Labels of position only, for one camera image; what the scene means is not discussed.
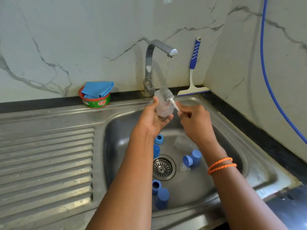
faucet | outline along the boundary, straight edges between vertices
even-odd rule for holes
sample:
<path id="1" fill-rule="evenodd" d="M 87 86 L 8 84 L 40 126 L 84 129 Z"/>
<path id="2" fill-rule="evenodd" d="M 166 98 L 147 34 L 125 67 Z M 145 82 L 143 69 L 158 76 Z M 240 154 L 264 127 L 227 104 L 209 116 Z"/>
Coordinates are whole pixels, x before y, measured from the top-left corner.
<path id="1" fill-rule="evenodd" d="M 143 81 L 144 91 L 143 95 L 145 97 L 151 97 L 154 95 L 156 89 L 151 83 L 151 66 L 153 61 L 153 53 L 154 48 L 157 47 L 161 51 L 165 52 L 168 57 L 173 57 L 178 55 L 178 51 L 171 46 L 163 43 L 160 40 L 154 39 L 149 42 L 147 50 L 146 50 L 146 59 L 145 59 L 145 79 Z"/>

marble wall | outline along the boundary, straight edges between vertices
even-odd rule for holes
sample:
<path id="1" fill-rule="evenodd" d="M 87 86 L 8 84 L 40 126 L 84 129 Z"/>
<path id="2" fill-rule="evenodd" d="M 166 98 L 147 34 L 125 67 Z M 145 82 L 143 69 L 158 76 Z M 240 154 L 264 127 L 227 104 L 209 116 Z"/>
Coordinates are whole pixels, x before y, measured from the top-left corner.
<path id="1" fill-rule="evenodd" d="M 264 60 L 285 113 L 307 136 L 307 0 L 269 0 Z M 260 62 L 263 0 L 234 0 L 204 84 L 307 161 L 307 146 L 275 107 Z"/>
<path id="2" fill-rule="evenodd" d="M 189 84 L 194 41 L 202 37 L 194 82 L 202 84 L 232 0 L 0 0 L 0 102 L 76 96 L 86 81 L 141 90 L 152 39 L 178 50 L 169 87 Z M 167 57 L 153 56 L 153 83 Z"/>

orange bracelet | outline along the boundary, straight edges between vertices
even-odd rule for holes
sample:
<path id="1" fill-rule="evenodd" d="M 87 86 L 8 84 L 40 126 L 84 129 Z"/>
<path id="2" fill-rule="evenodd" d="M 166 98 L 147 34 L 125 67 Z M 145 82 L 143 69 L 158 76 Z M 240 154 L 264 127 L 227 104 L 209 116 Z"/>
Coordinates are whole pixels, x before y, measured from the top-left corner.
<path id="1" fill-rule="evenodd" d="M 237 166 L 237 164 L 232 163 L 232 164 L 223 165 L 223 166 L 220 166 L 220 167 L 217 167 L 217 168 L 211 170 L 211 169 L 212 169 L 214 166 L 216 166 L 217 164 L 219 164 L 219 163 L 221 163 L 221 162 L 223 162 L 223 161 L 227 161 L 227 160 L 232 161 L 232 158 L 231 158 L 231 157 L 226 157 L 226 158 L 223 158 L 223 159 L 221 159 L 221 160 L 215 162 L 212 166 L 209 167 L 209 169 L 208 169 L 208 174 L 210 175 L 210 174 L 212 174 L 213 172 L 215 172 L 215 171 L 217 171 L 217 170 L 220 170 L 220 169 L 223 169 L 223 168 L 227 168 L 227 167 L 230 167 L 230 166 Z"/>

person's right hand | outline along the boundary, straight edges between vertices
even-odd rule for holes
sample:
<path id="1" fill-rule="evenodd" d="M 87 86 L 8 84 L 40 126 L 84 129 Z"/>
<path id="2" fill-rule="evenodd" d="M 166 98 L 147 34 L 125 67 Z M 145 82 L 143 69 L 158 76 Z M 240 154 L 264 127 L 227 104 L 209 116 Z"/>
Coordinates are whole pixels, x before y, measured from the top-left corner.
<path id="1" fill-rule="evenodd" d="M 202 105 L 185 106 L 176 102 L 178 116 L 187 136 L 200 148 L 202 145 L 218 144 L 213 131 L 209 111 Z"/>

sink drain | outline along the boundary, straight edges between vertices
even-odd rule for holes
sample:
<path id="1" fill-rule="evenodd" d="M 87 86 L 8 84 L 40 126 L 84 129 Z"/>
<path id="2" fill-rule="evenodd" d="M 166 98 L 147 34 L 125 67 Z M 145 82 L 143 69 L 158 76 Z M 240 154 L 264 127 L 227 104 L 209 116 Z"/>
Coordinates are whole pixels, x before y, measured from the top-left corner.
<path id="1" fill-rule="evenodd" d="M 167 181 L 175 175 L 176 165 L 169 156 L 160 154 L 153 162 L 153 177 L 155 179 Z"/>

